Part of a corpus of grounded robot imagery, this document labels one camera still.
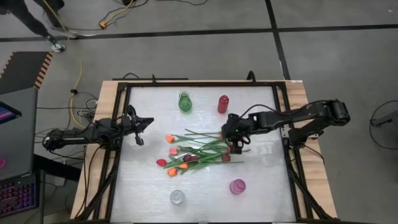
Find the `black metal frame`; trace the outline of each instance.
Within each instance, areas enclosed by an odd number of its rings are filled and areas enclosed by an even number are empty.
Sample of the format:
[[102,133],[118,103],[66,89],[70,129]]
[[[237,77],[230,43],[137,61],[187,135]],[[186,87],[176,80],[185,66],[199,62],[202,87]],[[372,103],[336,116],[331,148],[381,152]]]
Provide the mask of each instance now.
[[[287,89],[285,82],[257,82],[256,77],[252,71],[249,72],[247,80],[251,80],[251,82],[157,82],[157,80],[153,77],[152,82],[147,82],[147,83],[128,83],[128,82],[121,82],[118,84],[118,89],[116,93],[116,100],[114,103],[114,110],[113,110],[113,115],[112,118],[116,120],[118,116],[118,109],[119,105],[121,103],[121,95],[122,92],[126,92],[126,96],[124,99],[124,104],[123,104],[123,110],[122,113],[126,113],[126,108],[130,99],[130,92],[131,88],[134,87],[165,87],[165,86],[269,86],[272,88],[273,94],[274,94],[274,101],[275,101],[275,107],[278,111],[281,111],[280,108],[280,102],[279,102],[279,94],[278,90],[282,92],[282,97],[284,100],[284,105],[285,109],[289,110],[289,99],[287,96]],[[283,150],[284,150],[284,158],[285,158],[285,163],[287,166],[287,173],[289,177],[289,185],[290,185],[290,191],[292,194],[292,203],[294,206],[294,212],[295,212],[295,217],[296,220],[299,222],[302,217],[300,213],[300,207],[299,207],[299,201],[298,201],[298,196],[297,196],[297,191],[296,191],[296,184],[300,185],[300,189],[306,191],[307,186],[305,183],[305,176],[304,176],[304,171],[303,171],[303,165],[302,161],[300,158],[300,153],[299,149],[295,148],[294,149],[294,154],[296,156],[296,165],[298,169],[298,175],[295,176],[295,171],[293,170],[292,163],[290,161],[290,155],[289,155],[289,141],[282,138],[282,145],[283,145]],[[120,161],[120,155],[121,155],[121,149],[116,151],[116,155],[114,157],[114,166],[118,168],[119,161]],[[105,157],[103,161],[103,169],[101,171],[101,177],[100,177],[100,185],[104,183],[106,179],[106,171],[108,170],[108,164],[109,164],[109,156],[110,156],[110,150],[106,150],[105,152]],[[105,219],[102,221],[110,220],[111,218],[111,210],[113,206],[113,198],[114,198],[114,191],[115,191],[115,186],[116,186],[116,178],[113,179],[112,183],[110,184],[110,189],[109,189],[109,197],[108,197],[108,204],[106,207],[106,215]],[[312,206],[313,209],[317,209],[319,205],[316,203],[315,199],[310,195],[308,190],[303,193],[304,194],[304,201],[305,201],[305,207],[307,210],[307,217],[309,219],[313,218],[312,216]],[[93,219],[98,219],[99,217],[99,211],[100,211],[100,206],[101,203],[97,203],[95,210],[94,210],[94,216]]]
[[[290,109],[289,97],[287,95],[287,88],[286,88],[285,82],[283,82],[283,81],[257,82],[256,76],[254,75],[254,73],[252,71],[249,72],[249,75],[247,77],[247,80],[251,80],[251,82],[173,82],[172,81],[172,80],[186,80],[186,79],[179,79],[179,78],[177,78],[177,79],[176,78],[171,78],[171,79],[163,78],[162,80],[171,80],[171,82],[158,82],[159,80],[156,79],[155,76],[152,76],[152,82],[145,82],[145,83],[120,82],[120,83],[118,83],[116,99],[114,102],[114,109],[113,109],[113,113],[112,113],[113,121],[116,122],[116,120],[117,120],[118,113],[119,113],[119,105],[120,105],[120,103],[122,103],[121,95],[122,95],[122,92],[124,92],[124,91],[126,92],[126,96],[125,96],[125,99],[123,102],[122,114],[127,113],[126,110],[127,110],[127,106],[128,106],[129,99],[130,99],[130,92],[131,92],[131,88],[133,88],[133,87],[269,86],[272,88],[272,92],[274,94],[276,110],[281,111],[278,90],[280,90],[282,93],[282,99],[283,99],[283,102],[285,105],[285,110]],[[294,155],[295,155],[295,162],[296,162],[296,166],[297,166],[297,170],[298,170],[298,173],[296,173],[296,171],[293,168],[292,161],[290,160],[289,139],[284,138],[283,135],[281,135],[281,136],[282,136],[282,146],[283,146],[283,150],[284,150],[284,159],[285,159],[286,168],[287,168],[287,174],[288,174],[289,185],[290,185],[290,193],[292,195],[292,203],[293,203],[293,207],[294,207],[296,222],[297,223],[307,223],[307,224],[308,223],[339,223],[339,224],[354,223],[354,222],[344,222],[344,221],[339,220],[338,218],[332,218],[321,208],[321,206],[319,206],[319,204],[316,202],[316,200],[312,197],[311,193],[307,189],[299,149],[297,147],[294,147],[292,149],[294,152]],[[108,175],[106,175],[106,173],[108,170],[108,164],[109,164],[109,160],[110,160],[111,150],[106,149],[105,157],[104,157],[104,161],[103,161],[103,167],[102,167],[102,171],[101,171],[101,177],[99,180],[98,191],[97,191],[96,195],[93,197],[92,201],[87,206],[87,208],[90,208],[90,209],[85,209],[82,212],[82,214],[78,216],[77,219],[70,220],[67,223],[110,223],[111,211],[112,211],[112,206],[113,206],[113,198],[114,198],[114,192],[115,192],[115,186],[116,186],[117,174],[118,174],[119,162],[120,162],[120,156],[121,156],[121,144],[122,144],[122,141],[120,142],[119,149],[116,150],[113,167],[111,169],[111,172]],[[307,212],[307,218],[301,217],[296,186],[303,193],[305,208],[306,208],[306,212]],[[110,188],[109,188],[108,201],[107,201],[107,205],[106,205],[105,218],[99,219],[102,196],[108,187],[110,187]],[[318,217],[320,217],[320,219],[318,219],[318,220],[313,219],[312,210],[314,210],[315,213],[317,213],[317,215],[318,215]],[[91,211],[93,211],[93,219],[87,220],[87,218],[90,216]]]

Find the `concrete floor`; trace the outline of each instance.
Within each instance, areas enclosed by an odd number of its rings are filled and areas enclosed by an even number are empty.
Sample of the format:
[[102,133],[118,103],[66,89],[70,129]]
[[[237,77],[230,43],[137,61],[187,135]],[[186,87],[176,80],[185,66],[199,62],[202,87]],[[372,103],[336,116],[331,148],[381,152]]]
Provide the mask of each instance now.
[[[32,13],[47,24],[42,11],[27,0]],[[272,1],[278,27],[398,24],[398,2],[389,0]],[[104,14],[118,7],[109,0],[68,0],[60,11],[71,27],[97,28]],[[0,16],[1,37],[35,37],[13,16]],[[176,30],[270,28],[263,0],[209,0],[204,6],[156,2],[134,9],[115,26],[93,34],[122,34]],[[310,101],[338,98],[347,104],[351,122],[328,128],[320,138],[326,171],[338,216],[342,220],[397,223],[398,152],[377,147],[368,125],[376,107],[396,100],[398,87],[398,29],[286,32],[280,38],[291,79],[303,80]],[[179,37],[69,40],[67,50],[54,57],[39,91],[40,106],[65,106],[78,76],[78,89],[99,94],[101,82],[133,72],[140,77],[243,79],[253,70],[258,79],[281,80],[273,35],[222,34]],[[48,50],[45,42],[0,42],[0,67],[13,51]],[[89,96],[81,95],[76,105]],[[397,105],[379,114],[397,109]],[[67,111],[39,111],[37,130],[65,126]],[[392,126],[375,129],[375,137],[398,147]],[[67,153],[71,148],[62,149]],[[41,146],[35,153],[52,158]],[[46,222],[63,220],[64,200],[71,207],[76,183],[57,190],[47,203]]]

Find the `rgb keyboard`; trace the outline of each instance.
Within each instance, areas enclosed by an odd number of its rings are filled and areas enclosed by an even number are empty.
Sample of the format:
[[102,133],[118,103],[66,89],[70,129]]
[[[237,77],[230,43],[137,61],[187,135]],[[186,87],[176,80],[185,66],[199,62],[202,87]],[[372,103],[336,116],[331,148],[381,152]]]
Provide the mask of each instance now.
[[38,206],[34,174],[0,182],[0,218]]

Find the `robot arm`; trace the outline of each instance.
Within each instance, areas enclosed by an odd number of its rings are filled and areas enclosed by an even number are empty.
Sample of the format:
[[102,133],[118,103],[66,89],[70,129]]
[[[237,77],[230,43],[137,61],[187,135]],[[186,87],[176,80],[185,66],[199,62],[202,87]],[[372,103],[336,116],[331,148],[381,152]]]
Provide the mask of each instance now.
[[85,129],[73,128],[72,130],[62,131],[54,129],[49,132],[43,139],[43,147],[49,151],[60,149],[63,146],[71,144],[91,144],[98,143],[100,146],[106,146],[115,149],[119,146],[121,138],[128,134],[136,134],[136,142],[139,146],[144,145],[144,141],[140,137],[153,118],[140,118],[137,116],[135,109],[129,105],[126,114],[121,116],[121,122],[116,124],[111,118],[103,118],[97,120],[93,125]]
[[328,126],[344,126],[350,121],[347,108],[338,100],[316,101],[295,110],[284,112],[265,111],[251,113],[248,118],[229,114],[226,124],[221,128],[225,138],[232,142],[231,152],[242,153],[244,144],[250,144],[250,135],[266,134],[286,124],[312,119],[301,128],[289,130],[291,145],[304,143],[313,134],[323,134]]

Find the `desk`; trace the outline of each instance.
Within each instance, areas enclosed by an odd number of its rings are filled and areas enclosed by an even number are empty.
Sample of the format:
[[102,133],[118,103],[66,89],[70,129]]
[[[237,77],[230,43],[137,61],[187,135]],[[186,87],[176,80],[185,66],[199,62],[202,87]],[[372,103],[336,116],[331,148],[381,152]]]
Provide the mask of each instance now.
[[[130,81],[133,83],[150,83],[151,81],[144,81],[144,80],[139,80],[139,81]],[[251,82],[251,81],[223,81],[223,80],[211,80],[211,81],[188,81],[188,80],[180,80],[180,81],[173,81],[173,82]],[[305,89],[304,85],[301,81],[286,81],[286,90],[287,90],[287,95],[289,97],[289,104],[291,109],[299,108],[303,106],[304,104],[308,103],[307,101],[307,96],[305,94]],[[99,101],[98,101],[98,106],[96,110],[96,115],[95,119],[101,119],[101,118],[110,118],[113,113],[113,108],[114,108],[114,103],[116,99],[116,92],[117,92],[117,87],[118,87],[118,81],[105,81],[103,82],[103,86],[101,88],[101,92],[99,94]],[[284,107],[284,101],[282,99],[282,95],[279,94],[279,99],[280,99],[280,104],[282,106],[282,109]],[[121,113],[121,108],[123,104],[120,104],[119,107],[119,113]],[[314,148],[317,151],[320,151],[318,141],[316,140],[308,140],[307,145]],[[87,148],[86,152],[86,163],[89,164],[91,158],[93,157],[95,149],[98,147],[97,144],[91,144]],[[336,211],[335,211],[335,206],[333,203],[333,199],[331,197],[331,192],[329,188],[329,183],[328,179],[326,176],[326,171],[325,167],[322,163],[322,160],[312,153],[311,151],[308,151],[306,149],[300,150],[300,155],[302,158],[302,164],[303,164],[303,169],[304,169],[304,174],[305,178],[307,180],[307,187],[309,191],[312,193],[314,198],[317,200],[317,202],[324,208],[324,210],[331,216],[335,217],[336,216]],[[98,189],[98,184],[100,181],[100,175],[101,175],[101,169],[103,165],[103,159],[104,159],[104,150],[100,150],[96,153],[95,158],[93,159],[92,165],[91,165],[91,171],[90,171],[90,185],[88,187],[88,195],[87,199],[88,201],[91,201],[91,199],[94,197],[95,193],[97,192]],[[109,166],[108,166],[108,171],[110,171],[110,168],[113,164],[113,160],[109,160]],[[105,192],[104,197],[102,198],[101,201],[101,208],[99,211],[99,218],[104,218],[105,213],[106,213],[106,203],[108,201],[108,190]],[[307,217],[305,213],[305,206],[304,206],[304,201],[302,194],[300,191],[297,189],[297,195],[298,195],[298,200],[299,200],[299,206],[300,206],[300,213],[302,217]],[[79,211],[83,199],[85,196],[85,181],[84,181],[84,175],[82,172],[82,175],[80,176],[80,181],[78,185],[78,189],[76,192],[76,197],[75,201],[73,204],[73,209],[72,209],[72,214],[71,218],[74,218]]]

